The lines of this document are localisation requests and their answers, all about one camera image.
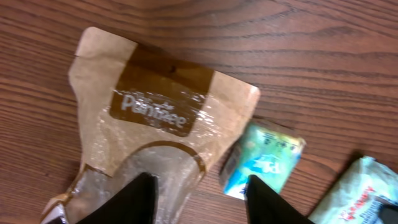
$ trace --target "brown wooden surface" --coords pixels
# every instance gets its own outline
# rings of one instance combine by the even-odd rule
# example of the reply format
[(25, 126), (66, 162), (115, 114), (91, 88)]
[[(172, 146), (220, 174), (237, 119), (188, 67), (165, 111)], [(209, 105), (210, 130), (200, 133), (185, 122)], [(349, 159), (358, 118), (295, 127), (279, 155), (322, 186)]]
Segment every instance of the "brown wooden surface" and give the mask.
[[(1, 0), (0, 223), (37, 223), (77, 173), (67, 71), (89, 26), (261, 88), (256, 114), (307, 140), (282, 192), (308, 214), (351, 155), (398, 172), (397, 0)], [(245, 223), (214, 167), (181, 223)]]

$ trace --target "small green packet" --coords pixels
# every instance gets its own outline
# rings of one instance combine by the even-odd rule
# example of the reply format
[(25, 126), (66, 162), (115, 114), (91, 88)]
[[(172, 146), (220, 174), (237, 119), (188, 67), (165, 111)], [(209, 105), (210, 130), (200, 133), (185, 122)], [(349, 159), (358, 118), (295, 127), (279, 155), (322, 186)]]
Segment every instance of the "small green packet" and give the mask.
[(220, 174), (223, 193), (244, 200), (248, 177), (258, 176), (279, 193), (305, 146), (293, 130), (269, 121), (251, 121)]

